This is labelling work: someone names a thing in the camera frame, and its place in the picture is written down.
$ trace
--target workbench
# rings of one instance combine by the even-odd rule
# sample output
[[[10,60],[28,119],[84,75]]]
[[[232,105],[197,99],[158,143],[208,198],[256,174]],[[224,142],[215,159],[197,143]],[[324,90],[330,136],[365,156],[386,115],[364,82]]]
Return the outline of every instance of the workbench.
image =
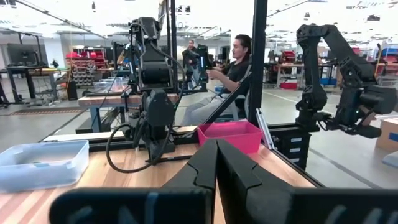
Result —
[[[50,83],[51,83],[51,89],[52,89],[52,94],[55,98],[55,100],[58,98],[57,94],[57,85],[55,84],[55,77],[54,73],[62,73],[62,72],[67,72],[68,70],[62,69],[58,70],[56,68],[42,68],[40,66],[15,66],[15,67],[7,67],[7,74],[10,79],[11,83],[11,88],[12,88],[12,94],[14,96],[14,101],[15,103],[23,103],[22,99],[19,98],[18,92],[17,92],[17,87],[14,81],[14,74],[24,74],[26,76],[27,80],[27,86],[29,89],[29,95],[31,99],[36,99],[36,92],[35,92],[35,86],[32,77],[33,76],[40,76],[40,71],[41,76],[46,75],[50,77]]]
[[[296,74],[297,78],[297,89],[303,89],[305,87],[305,71],[304,71],[304,64],[292,64],[292,63],[282,63],[282,64],[275,64],[278,68],[278,76],[277,76],[277,84],[276,88],[280,88],[281,79],[282,79],[282,68],[302,68],[300,74]],[[324,68],[328,68],[328,79],[329,83],[333,76],[333,66],[327,63],[319,64],[320,68],[320,78],[322,78],[322,71]]]
[[[168,94],[170,100],[175,103],[177,102],[177,94]],[[101,132],[101,115],[100,108],[119,108],[121,114],[121,122],[124,123],[126,118],[124,117],[124,108],[126,102],[124,98],[120,96],[84,96],[78,100],[78,104],[81,107],[90,109],[92,129],[94,133]],[[127,98],[127,106],[130,108],[138,108],[141,104],[141,96],[132,95]]]
[[[98,133],[85,134],[85,137],[96,136]],[[46,140],[62,141],[64,136],[50,136]],[[174,153],[165,156],[192,155],[198,149],[196,144],[180,145]],[[299,174],[273,151],[263,145],[258,153],[249,157],[270,173],[296,187],[314,187],[305,175]],[[135,169],[145,164],[147,151],[120,150],[111,151],[113,162],[123,169]],[[34,190],[13,194],[0,194],[0,223],[48,223],[51,203],[60,194],[76,187],[160,187],[173,177],[187,161],[165,162],[152,166],[135,174],[122,174],[113,170],[105,156],[105,152],[90,153],[90,162],[81,179],[74,185],[54,189]],[[225,223],[220,195],[216,194],[215,223]]]
[[[59,75],[59,77],[61,77],[62,73],[69,71],[70,69],[68,68],[43,68],[43,69],[29,70],[29,74],[32,77],[49,77],[53,100],[57,100],[58,89],[57,89],[57,83],[55,82],[57,78],[55,76]]]

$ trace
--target ceiling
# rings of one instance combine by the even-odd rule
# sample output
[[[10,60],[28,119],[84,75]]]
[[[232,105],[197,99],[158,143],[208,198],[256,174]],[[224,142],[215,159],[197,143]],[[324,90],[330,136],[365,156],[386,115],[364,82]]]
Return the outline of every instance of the ceiling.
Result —
[[[160,0],[24,2],[105,37],[111,34],[126,34],[127,22],[135,18],[141,16],[158,18],[160,4]],[[181,6],[176,12],[177,32],[189,38],[216,39],[229,35],[228,31],[233,29],[231,16],[236,17],[236,14],[245,11],[244,5],[240,5],[235,11],[231,10],[229,0],[176,0],[176,6]],[[357,41],[353,42],[354,45],[367,45],[382,40],[398,42],[398,30],[394,24],[398,21],[397,10],[398,0],[268,0],[267,39],[281,44],[294,44],[295,31],[302,24],[316,23],[317,25],[336,24],[347,40]],[[245,11],[245,14],[250,17],[251,13]],[[374,16],[373,19],[379,17],[379,21],[368,21],[370,15]],[[59,32],[85,33],[79,28],[19,3],[15,6],[0,6],[0,28],[31,32],[44,37],[51,37]]]

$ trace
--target gray pants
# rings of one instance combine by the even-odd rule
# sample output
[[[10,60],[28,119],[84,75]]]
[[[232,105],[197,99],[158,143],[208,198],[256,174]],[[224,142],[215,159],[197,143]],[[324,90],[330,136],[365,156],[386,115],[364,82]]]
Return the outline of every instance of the gray pants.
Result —
[[[196,126],[203,124],[208,117],[217,109],[224,101],[219,96],[207,96],[201,101],[187,106],[185,114],[181,122],[181,126]],[[221,115],[232,114],[230,108],[226,108]]]
[[[197,86],[199,83],[199,70],[197,68],[194,69],[191,66],[187,67],[187,70],[192,71],[191,81],[188,82],[188,89],[191,90],[191,89],[193,89],[193,87]]]

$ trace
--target black hair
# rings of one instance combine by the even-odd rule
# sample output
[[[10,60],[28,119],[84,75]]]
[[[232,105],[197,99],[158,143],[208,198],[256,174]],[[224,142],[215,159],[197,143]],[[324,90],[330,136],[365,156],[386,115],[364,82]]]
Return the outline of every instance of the black hair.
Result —
[[[239,34],[235,37],[235,39],[240,41],[242,47],[248,48],[246,55],[243,57],[243,60],[249,60],[251,55],[251,38],[246,34]]]

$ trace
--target black t-shirt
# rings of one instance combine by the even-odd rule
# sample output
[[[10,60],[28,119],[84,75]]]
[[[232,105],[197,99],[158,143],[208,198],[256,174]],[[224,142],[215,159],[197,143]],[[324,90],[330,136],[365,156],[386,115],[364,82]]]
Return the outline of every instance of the black t-shirt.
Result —
[[[242,61],[239,64],[235,64],[235,62],[232,62],[230,65],[226,66],[221,72],[224,73],[226,76],[228,76],[230,80],[232,80],[234,82],[239,82],[246,74],[246,70],[248,69],[248,66],[249,66],[248,60]],[[249,87],[246,87],[243,90],[242,95],[246,96],[248,91],[249,91]],[[231,92],[227,88],[224,87],[221,90],[220,94],[224,94],[224,93],[231,93]],[[244,100],[236,100],[236,106],[239,109],[244,110]]]
[[[195,52],[195,53],[198,52],[198,50],[197,50],[196,47],[192,47],[192,48],[191,48],[191,51],[193,51],[193,52]],[[185,49],[185,50],[182,52],[182,56],[183,56],[183,61],[182,61],[182,63],[183,63],[182,66],[183,66],[183,67],[185,67],[185,66],[196,66],[196,64],[197,64],[197,58],[196,58],[194,55],[190,54],[189,51],[188,51],[188,49]]]

